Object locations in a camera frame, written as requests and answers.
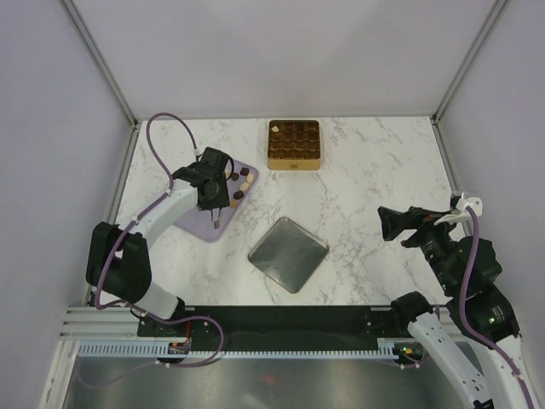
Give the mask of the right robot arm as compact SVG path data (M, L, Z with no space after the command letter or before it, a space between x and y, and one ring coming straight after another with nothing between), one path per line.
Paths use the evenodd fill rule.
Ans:
M480 198L454 196L448 211L411 206L400 212L381 206L382 237L412 235L404 248L418 248L444 294L453 323L467 339L474 366L443 328L434 307L419 292L391 303L389 325L400 336L422 345L455 389L466 408L538 408L522 356L522 336L514 309L496 287L502 272L493 244L480 236Z

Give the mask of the metal tongs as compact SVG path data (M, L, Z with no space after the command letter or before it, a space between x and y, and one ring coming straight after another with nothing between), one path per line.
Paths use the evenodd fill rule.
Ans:
M215 228L214 226L214 221L219 221L221 223L221 208L217 208L217 209L212 209L210 211L210 216L211 216L211 221L213 223L213 228L214 230L217 230L219 229L220 227L218 228Z

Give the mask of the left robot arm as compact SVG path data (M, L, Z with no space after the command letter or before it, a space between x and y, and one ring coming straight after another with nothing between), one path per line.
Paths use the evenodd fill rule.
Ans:
M95 226L85 279L96 289L96 308L126 302L156 316L166 335L184 331L183 301L153 281L149 250L188 211L221 213L230 205L225 170L232 164L229 155L207 147L196 162L168 174L165 191L139 213L119 224Z

